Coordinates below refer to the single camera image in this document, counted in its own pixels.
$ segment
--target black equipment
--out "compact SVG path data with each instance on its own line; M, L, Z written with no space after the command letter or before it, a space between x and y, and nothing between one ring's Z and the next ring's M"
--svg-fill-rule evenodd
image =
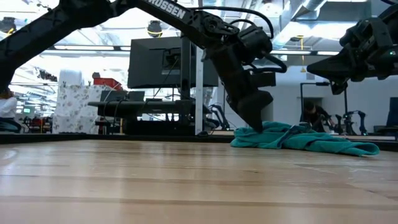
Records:
M153 38L161 37L163 35L163 32L160 26L160 21L150 21L147 32Z
M324 121L324 120L325 120L325 115L320 114L319 117L318 117L318 119L317 119L313 124L311 124L311 123L309 123L309 124L310 124L311 128L312 128L314 131L319 132L320 130L314 129L314 127L318 127L319 124L322 123L322 121Z
M4 17L0 21L0 31L6 34L13 34L17 30L14 17Z
M124 133L130 135L166 135L166 136L193 136L195 126L181 122L183 114L195 115L195 101L161 101L161 99L147 99L147 101L109 101L89 102L89 106L98 107L98 115L123 118ZM179 114L178 121L139 121L138 116L145 114ZM204 114L211 114L207 107L203 107Z
M211 112L213 112L216 115L218 121L220 122L221 130L229 131L231 129L231 127L229 126L228 120L226 119L224 111L221 108L221 106L220 105L210 105L209 108L210 108Z
M323 125L324 126L328 126L329 130L333 130L334 131L335 127L333 127L331 125L330 120L331 120L331 116L330 115L328 115L328 116L323 115L323 118L322 118Z
M359 125L359 131L361 132L361 135L367 136L368 131L365 128L365 117L366 114L363 113L362 111L349 111L343 115L344 117L344 124L346 126L346 134L347 135L352 135L355 136L357 135L354 130L353 130L353 122L351 121L351 117L353 114L358 114L360 119L361 119L361 124Z
M398 138L398 97L390 97L390 108L387 117L386 126L375 130L375 132Z
M333 94L347 88L347 81L361 82L368 77L386 79L398 75L398 4L379 17L359 21L340 39L338 55L313 63L307 71L327 78Z
M183 69L181 61L188 58L190 61L186 63L190 63L190 87L196 87L196 47L193 47L189 41L189 44L183 45L183 41L184 39L179 37L131 40L127 86L129 88L181 87ZM203 86L218 86L217 71L208 60L203 62Z
M341 120L343 119L340 115L336 114L337 124L335 126L335 132L338 134L343 134L344 130L341 127Z
M187 9L173 0L116 0L112 3L108 0L60 0L57 7L0 42L0 90L10 84L15 69L74 30L96 26L135 7L179 29L192 43L204 49L204 59L213 62L228 94L230 107L256 131L262 131L261 110L273 98L269 92L258 90L250 76L263 72L285 73L287 67L269 54L274 37L270 20L248 9L212 6ZM255 14L268 23L271 36L251 21L237 20L229 24L204 9ZM233 25L236 22L251 25L239 30ZM255 58L266 58L279 68L256 68L252 65ZM252 68L245 70L244 65Z
M120 101L127 99L129 101L144 101L145 91L114 91L104 90L101 92L101 102Z

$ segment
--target ceiling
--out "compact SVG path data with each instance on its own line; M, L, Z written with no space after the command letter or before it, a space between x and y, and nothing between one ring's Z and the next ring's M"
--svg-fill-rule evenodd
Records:
M379 0L308 0L320 4L313 11L304 15L297 14L302 11L301 0L178 0L184 7L204 6L229 6L253 9L267 16L273 27L275 38L274 49L290 50L324 50L339 51L341 46L338 39L344 35L345 30L356 21L371 17L382 11ZM59 0L0 0L0 19L3 17L15 17L17 29L32 22L45 14L47 8L54 8ZM242 12L210 11L223 18L226 22L236 19L249 19L257 26L263 27L270 34L270 28L265 21L257 16ZM147 33L149 21L157 20L154 16L139 9L131 9L123 15L110 19L98 26L81 29L72 32L60 40L57 45L117 45L129 46L131 39L150 38ZM240 29L245 29L247 24L236 24ZM163 37L180 35L180 32L168 24L162 22ZM0 39L7 34L0 32ZM292 41L292 37L301 36L298 41ZM83 52L66 54L62 50L47 51L33 58L16 71L12 82L43 83L37 78L37 68L44 69L52 75L58 76L62 69L81 70L88 78L93 72L103 72L106 76L113 77L121 83L127 81L127 69L129 65L128 53L121 55L106 55L100 50L83 55ZM47 87L49 95L52 90Z

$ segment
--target wooden table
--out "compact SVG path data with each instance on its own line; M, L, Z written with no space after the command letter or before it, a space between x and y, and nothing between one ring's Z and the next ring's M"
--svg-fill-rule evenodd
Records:
M214 131L213 135L215 136L233 136L233 131ZM332 134L332 136L336 138L345 138L351 140L363 140L363 141L395 141L394 136L344 136Z
M0 146L1 223L397 223L398 154L228 144Z

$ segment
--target wood grain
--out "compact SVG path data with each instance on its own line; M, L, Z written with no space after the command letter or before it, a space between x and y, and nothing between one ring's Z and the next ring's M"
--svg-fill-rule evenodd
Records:
M2 223L397 223L398 154L182 142L0 146Z
M234 131L214 131L214 136L233 136ZM347 135L338 135L332 134L333 137L336 138L345 138L351 140L363 140L363 141L395 141L396 138L394 136L347 136Z

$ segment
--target robotic arm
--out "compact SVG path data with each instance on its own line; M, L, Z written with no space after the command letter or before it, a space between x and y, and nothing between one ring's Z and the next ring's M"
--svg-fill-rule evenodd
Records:
M379 17L359 21L340 39L338 55L313 63L307 70L329 79L333 94L347 88L347 81L398 75L398 4Z
M74 30L96 26L134 7L181 30L195 45L204 49L204 59L213 62L228 94L230 107L256 131L262 131L261 110L273 99L268 92L259 91L250 76L252 73L284 73L287 70L283 62L269 55L272 50L270 37L255 24L239 30L221 18L201 11L204 7L187 9L172 0L116 0L112 3L108 0L60 0L56 8L0 42L0 91L10 84L18 67ZM262 14L252 13L271 25ZM280 68L256 68L251 64L255 58L267 58ZM253 68L245 70L244 65Z

